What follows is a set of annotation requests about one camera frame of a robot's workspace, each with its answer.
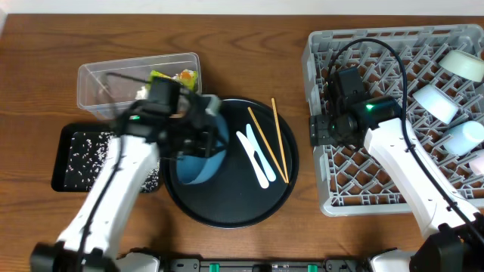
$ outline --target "wood grain surface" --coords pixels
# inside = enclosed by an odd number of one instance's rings
[[[296,187],[269,219],[237,230],[190,219],[164,187],[140,195],[122,252],[321,259],[417,249],[413,215],[329,218],[319,210],[300,58],[315,30],[455,23],[484,26],[484,17],[10,15],[0,39],[0,270],[28,270],[34,245],[53,243],[86,196],[50,185],[61,129],[94,119],[76,105],[79,66],[190,51],[200,56],[206,93],[268,105],[276,98],[299,148]]]

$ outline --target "black plate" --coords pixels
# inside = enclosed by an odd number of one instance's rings
[[[60,133],[51,186],[57,192],[89,192],[107,152],[110,135],[105,123],[73,123]],[[158,173],[147,178],[142,193],[159,189]]]
[[[299,169],[299,157],[296,140],[289,126],[281,116],[278,117],[287,173],[290,177],[290,183],[285,184],[272,162],[270,153],[247,107],[252,108],[272,151],[283,168],[272,108],[245,98],[224,99],[220,113],[228,124],[230,140],[227,155],[216,175],[202,184],[183,185],[177,181],[175,162],[163,163],[161,166],[170,196],[183,212],[196,221],[223,228],[257,224],[273,215],[284,204],[294,188]],[[240,131],[247,135],[247,123],[252,126],[257,141],[277,176],[267,189],[260,187],[249,158],[235,134]]]

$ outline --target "chopstick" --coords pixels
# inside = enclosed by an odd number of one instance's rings
[[[284,173],[286,174],[286,180],[289,181],[289,177],[287,176],[286,156],[284,155],[284,147],[282,146],[281,129],[279,128],[278,110],[276,110],[275,108],[275,99],[272,98],[271,100],[272,100],[272,110],[274,111],[275,127],[278,130],[279,149],[281,149],[282,165],[284,166]]]
[[[269,153],[271,154],[272,160],[274,161],[276,167],[279,170],[279,173],[281,174],[282,180],[284,181],[284,183],[288,184],[289,182],[287,181],[286,176],[284,176],[284,173],[282,172],[281,167],[279,166],[279,163],[276,160],[274,153],[272,152],[272,149],[269,146],[269,143],[267,142],[267,139],[265,139],[264,132],[262,132],[262,129],[260,128],[259,122],[257,122],[256,116],[254,116],[254,113],[253,113],[253,111],[250,107],[248,107],[247,109],[249,110],[250,116],[252,116],[252,120],[256,124],[257,130],[259,131],[260,135],[262,136],[262,139],[264,140],[265,146],[267,147],[267,149],[269,150]]]

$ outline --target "white plastic knife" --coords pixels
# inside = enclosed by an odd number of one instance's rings
[[[272,170],[269,161],[265,158],[264,153],[262,152],[262,149],[257,142],[256,136],[254,135],[254,131],[252,130],[252,126],[250,126],[250,124],[247,124],[246,126],[246,133],[247,139],[249,139],[249,142],[252,144],[257,154],[259,154],[260,162],[262,163],[262,167],[264,168],[265,176],[267,176],[267,179],[269,181],[275,181],[274,170]]]
[[[269,187],[269,181],[265,177],[264,172],[260,168],[259,163],[257,163],[256,158],[254,157],[254,153],[256,152],[256,150],[249,142],[247,137],[242,134],[242,132],[237,131],[237,137],[239,137],[240,142],[244,146],[245,152],[247,152],[247,155],[249,156],[252,167],[254,167],[254,171],[256,172],[257,180],[259,181],[260,187],[267,189]]]

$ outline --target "white plastic dish rack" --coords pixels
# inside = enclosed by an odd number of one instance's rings
[[[309,35],[302,56],[306,100],[312,116],[327,113],[323,94],[327,65],[352,40],[371,37],[394,48],[408,74],[408,119],[417,137],[451,184],[472,204],[484,207],[484,176],[476,176],[468,162],[475,155],[455,156],[442,145],[447,129],[467,120],[484,124],[484,85],[462,79],[444,70],[438,62],[453,49],[484,55],[484,31],[477,25],[418,26],[381,29],[317,31]],[[391,95],[402,103],[402,76],[390,52],[378,44],[359,43],[341,54],[336,68],[358,67],[373,96]],[[446,125],[430,115],[412,97],[427,84],[443,90],[459,111]],[[476,149],[484,148],[480,144]],[[365,149],[353,153],[331,145],[314,149],[316,181],[321,211],[328,216],[371,215],[410,212],[410,207]]]

